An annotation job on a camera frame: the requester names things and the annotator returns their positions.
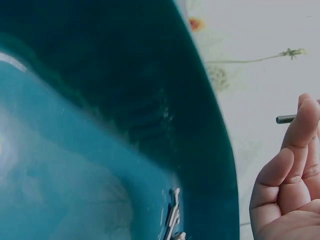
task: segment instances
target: metal rod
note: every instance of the metal rod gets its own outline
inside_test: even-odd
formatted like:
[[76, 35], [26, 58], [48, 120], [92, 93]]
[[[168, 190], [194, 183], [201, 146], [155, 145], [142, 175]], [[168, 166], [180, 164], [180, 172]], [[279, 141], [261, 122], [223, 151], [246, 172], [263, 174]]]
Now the metal rod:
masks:
[[283, 116], [277, 116], [275, 118], [275, 121], [277, 124], [290, 124], [294, 119], [296, 115], [283, 115]]

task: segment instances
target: metal object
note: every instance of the metal object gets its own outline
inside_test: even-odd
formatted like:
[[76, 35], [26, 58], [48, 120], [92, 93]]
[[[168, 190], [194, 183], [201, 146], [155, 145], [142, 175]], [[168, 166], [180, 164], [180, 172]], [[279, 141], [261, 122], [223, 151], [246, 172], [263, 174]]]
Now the metal object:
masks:
[[294, 119], [296, 115], [283, 115], [283, 116], [277, 116], [275, 121], [277, 124], [290, 124]]
[[173, 234], [175, 226], [180, 223], [179, 193], [180, 188], [170, 190], [171, 204], [169, 206], [169, 212], [165, 223], [166, 232], [164, 240], [186, 240], [185, 232], [177, 232]]

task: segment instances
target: teal plastic basin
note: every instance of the teal plastic basin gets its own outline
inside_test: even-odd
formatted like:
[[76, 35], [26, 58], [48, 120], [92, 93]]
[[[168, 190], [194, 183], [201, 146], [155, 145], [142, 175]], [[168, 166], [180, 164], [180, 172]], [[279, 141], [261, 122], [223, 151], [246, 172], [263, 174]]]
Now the teal plastic basin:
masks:
[[171, 0], [0, 1], [0, 239], [239, 239], [232, 148]]

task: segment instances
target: finger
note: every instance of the finger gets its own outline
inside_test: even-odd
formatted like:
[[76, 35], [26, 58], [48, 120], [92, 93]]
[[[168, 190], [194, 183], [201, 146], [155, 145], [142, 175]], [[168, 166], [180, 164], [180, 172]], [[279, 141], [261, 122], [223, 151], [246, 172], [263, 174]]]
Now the finger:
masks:
[[[298, 110], [301, 107], [305, 99], [311, 99], [312, 96], [308, 93], [302, 94], [298, 101]], [[308, 154], [306, 163], [304, 166], [302, 179], [306, 184], [311, 200], [320, 199], [320, 166], [319, 166], [319, 127], [317, 128], [317, 134], [311, 139], [308, 144]]]
[[317, 134], [319, 117], [319, 104], [312, 99], [305, 99], [284, 136], [282, 147], [292, 150], [294, 162], [280, 186], [277, 203], [282, 214], [299, 209], [311, 201], [302, 175], [308, 156], [308, 144]]
[[267, 224], [281, 217], [281, 210], [277, 205], [279, 186], [287, 177], [293, 163], [293, 152], [284, 148], [258, 174], [249, 207], [254, 236]]
[[320, 214], [320, 199], [315, 199], [299, 209], [300, 211]]

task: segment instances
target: hand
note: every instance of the hand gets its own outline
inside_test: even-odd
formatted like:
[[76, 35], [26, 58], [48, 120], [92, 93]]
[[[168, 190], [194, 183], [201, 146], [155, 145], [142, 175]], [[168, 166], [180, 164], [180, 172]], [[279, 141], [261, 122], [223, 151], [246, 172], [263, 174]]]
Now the hand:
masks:
[[319, 103], [301, 95], [280, 152], [253, 187], [249, 211], [255, 240], [320, 239], [319, 119]]

